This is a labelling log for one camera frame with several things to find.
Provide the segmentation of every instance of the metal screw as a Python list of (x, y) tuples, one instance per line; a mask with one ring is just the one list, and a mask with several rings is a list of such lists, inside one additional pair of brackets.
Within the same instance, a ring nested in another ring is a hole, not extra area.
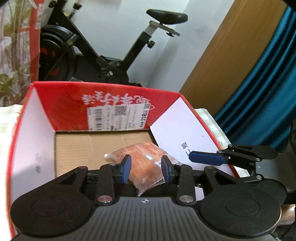
[(98, 201), (102, 202), (102, 203), (109, 203), (112, 201), (112, 197), (108, 196), (108, 195), (102, 195), (98, 197)]
[(189, 195), (183, 195), (183, 196), (181, 196), (181, 197), (179, 197), (179, 200), (181, 201), (181, 202), (192, 202), (194, 199), (193, 199), (193, 197), (192, 196), (189, 196)]

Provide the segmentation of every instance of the cardboard box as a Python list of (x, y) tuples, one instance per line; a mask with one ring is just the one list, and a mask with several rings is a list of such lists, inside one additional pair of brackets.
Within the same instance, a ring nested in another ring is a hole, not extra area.
[[(103, 83), (33, 83), (11, 144), (7, 213), (15, 199), (56, 176), (82, 165), (98, 169), (106, 164), (104, 154), (144, 141), (201, 170), (205, 165), (190, 162), (189, 152), (221, 149), (179, 93)], [(228, 165), (219, 168), (233, 175)], [(11, 222), (10, 232), (15, 234)]]

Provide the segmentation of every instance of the white label sticker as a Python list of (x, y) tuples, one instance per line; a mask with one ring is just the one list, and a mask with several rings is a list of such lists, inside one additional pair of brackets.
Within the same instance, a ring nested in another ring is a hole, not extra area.
[(89, 131), (137, 130), (145, 127), (150, 103), (87, 108)]

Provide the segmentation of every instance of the wooden panel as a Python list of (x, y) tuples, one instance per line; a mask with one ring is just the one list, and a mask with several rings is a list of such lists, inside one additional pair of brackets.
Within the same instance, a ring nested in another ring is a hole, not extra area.
[(235, 0), (180, 93), (212, 115), (253, 68), (286, 8), (282, 0)]

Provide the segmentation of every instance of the white wall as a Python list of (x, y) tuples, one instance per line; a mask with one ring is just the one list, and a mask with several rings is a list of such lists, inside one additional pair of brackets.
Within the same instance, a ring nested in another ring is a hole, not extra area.
[[(70, 13), (75, 0), (69, 0), (65, 11)], [(152, 18), (149, 8), (183, 12), (189, 0), (82, 0), (73, 22), (95, 51), (104, 56), (123, 59)], [(43, 23), (50, 9), (44, 10)], [(145, 47), (128, 70), (130, 82), (146, 86), (155, 65), (170, 37), (158, 29), (152, 36), (155, 46)]]
[(147, 87), (178, 92), (199, 61), (234, 0), (190, 0), (188, 22), (177, 25), (180, 37), (170, 39)]

